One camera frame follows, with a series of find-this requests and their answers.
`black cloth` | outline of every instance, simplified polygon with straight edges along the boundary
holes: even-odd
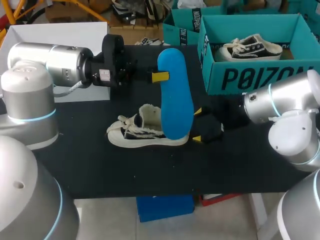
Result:
[[[139,68],[156,66],[164,46],[128,46]],[[195,110],[210,103],[197,48],[184,54]],[[308,173],[295,169],[269,145],[271,124],[227,131],[221,141],[183,146],[120,148],[105,136],[118,115],[132,117],[143,104],[161,106],[161,89],[137,72],[131,88],[111,90],[111,100],[56,103],[61,132],[52,145],[33,151],[75,199],[177,194],[285,192]],[[217,124],[212,117],[196,128]]]

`blue box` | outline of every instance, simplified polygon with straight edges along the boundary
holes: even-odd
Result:
[[[256,33],[266,41],[289,48],[294,59],[215,61],[214,49]],[[205,89],[210,95],[253,91],[308,69],[320,72],[320,45],[300,14],[203,16],[197,50]]]
[[[136,205],[141,223],[191,214],[195,209],[192,195],[138,196]]]
[[[227,14],[228,0],[222,0],[220,6],[209,6],[204,8],[178,9],[178,0],[175,0],[172,7],[174,24],[189,31],[199,33],[201,17],[204,15],[225,15]]]
[[[166,44],[178,45],[197,45],[199,33],[186,30],[175,26],[172,14],[163,21],[163,40]]]

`shoe box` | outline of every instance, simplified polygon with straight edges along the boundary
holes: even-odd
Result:
[[[197,45],[199,33],[175,26],[174,18],[170,13],[163,21],[163,40],[166,44]]]
[[[207,0],[205,3],[209,4],[209,7],[178,9],[178,0],[175,0],[172,6],[172,13],[163,22],[164,42],[174,46],[198,44],[202,16],[297,14],[300,10],[301,1],[267,0],[267,6],[269,7],[266,7],[265,0],[209,0],[209,3]]]
[[[178,9],[178,0],[175,0],[172,7],[172,16],[174,24],[179,28],[199,33],[202,15],[225,15],[227,14],[228,0],[216,1],[216,6],[204,8],[183,8]]]
[[[320,2],[317,0],[303,0],[300,13],[320,43]]]
[[[163,21],[164,42],[170,45],[197,45],[202,15],[222,15],[227,13],[227,0],[205,1],[205,8],[178,9],[174,1],[171,13]]]
[[[238,0],[228,14],[297,14],[302,0]]]
[[[253,34],[282,46],[282,59],[215,61],[223,44]],[[308,69],[320,71],[320,44],[300,14],[203,16],[197,51],[209,95],[245,93]]]

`cardboard box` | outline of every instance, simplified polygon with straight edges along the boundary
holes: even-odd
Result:
[[[213,50],[256,33],[290,49],[294,59],[215,61]],[[250,92],[308,69],[320,72],[320,45],[299,14],[203,16],[197,50],[210,95]]]
[[[174,25],[178,28],[199,33],[201,17],[205,15],[227,14],[228,0],[222,0],[219,6],[210,6],[194,9],[178,9],[178,0],[175,0],[172,7]]]
[[[320,43],[320,3],[315,0],[301,2],[300,13]]]
[[[0,76],[8,70],[8,53],[11,47],[17,43],[30,42],[84,47],[89,48],[94,55],[97,55],[101,52],[102,41],[108,33],[109,28],[105,22],[13,25],[9,28],[0,48],[0,63],[2,63],[0,64]],[[65,92],[68,89],[69,87],[56,86],[54,92]],[[98,100],[110,100],[108,87],[91,85],[86,89],[79,88],[68,96],[56,98],[55,102]]]
[[[149,39],[164,39],[162,24],[149,24],[144,18],[137,18],[135,25],[123,24],[113,14],[110,16],[110,33],[121,35],[125,45],[135,45],[140,42],[144,37]]]
[[[111,0],[89,0],[90,8],[97,14],[106,11],[112,4]]]
[[[172,14],[163,21],[163,38],[166,44],[197,45],[199,33],[175,26]]]
[[[240,0],[230,14],[297,14],[302,0]]]
[[[79,2],[89,7],[88,0]],[[59,2],[53,3],[45,8],[45,16],[50,23],[85,22],[89,19],[89,14],[85,10],[71,2],[66,2],[65,5]]]

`white canvas sneaker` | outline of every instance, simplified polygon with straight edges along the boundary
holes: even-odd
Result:
[[[178,140],[166,138],[161,127],[161,109],[151,104],[144,104],[131,118],[120,115],[118,120],[106,130],[110,143],[118,147],[179,146],[189,139],[189,135]]]
[[[260,34],[254,34],[224,44],[219,48],[216,59],[220,62],[276,61],[282,52],[280,45],[263,40]]]

